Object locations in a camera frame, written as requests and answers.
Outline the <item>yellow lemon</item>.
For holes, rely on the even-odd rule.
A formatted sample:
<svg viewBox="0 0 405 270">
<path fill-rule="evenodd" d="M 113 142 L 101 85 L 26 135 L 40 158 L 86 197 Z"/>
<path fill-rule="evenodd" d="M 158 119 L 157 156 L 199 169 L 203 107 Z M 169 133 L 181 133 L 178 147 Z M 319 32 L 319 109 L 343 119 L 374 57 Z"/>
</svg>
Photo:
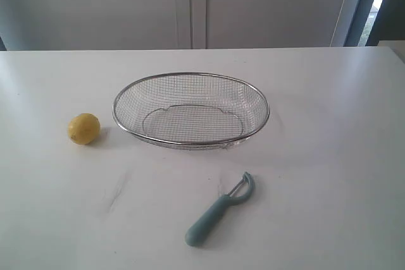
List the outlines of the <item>yellow lemon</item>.
<svg viewBox="0 0 405 270">
<path fill-rule="evenodd" d="M 68 137 L 78 145 L 87 145 L 97 138 L 101 126 L 98 118 L 90 113 L 74 117 L 68 124 Z"/>
</svg>

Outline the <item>teal handled peeler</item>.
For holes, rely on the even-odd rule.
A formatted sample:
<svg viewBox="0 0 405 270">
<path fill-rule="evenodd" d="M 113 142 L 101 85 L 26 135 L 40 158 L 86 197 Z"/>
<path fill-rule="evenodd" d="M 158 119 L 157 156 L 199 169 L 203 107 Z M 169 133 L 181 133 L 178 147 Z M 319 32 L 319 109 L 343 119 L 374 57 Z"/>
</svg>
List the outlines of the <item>teal handled peeler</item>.
<svg viewBox="0 0 405 270">
<path fill-rule="evenodd" d="M 235 196 L 234 194 L 240 187 L 247 185 L 247 190 L 243 195 Z M 245 203 L 254 193 L 256 184 L 252 175 L 245 172 L 242 179 L 236 186 L 222 196 L 220 196 L 206 212 L 187 230 L 185 234 L 185 242 L 191 247 L 200 247 L 215 226 L 220 222 L 226 211 L 233 206 Z"/>
</svg>

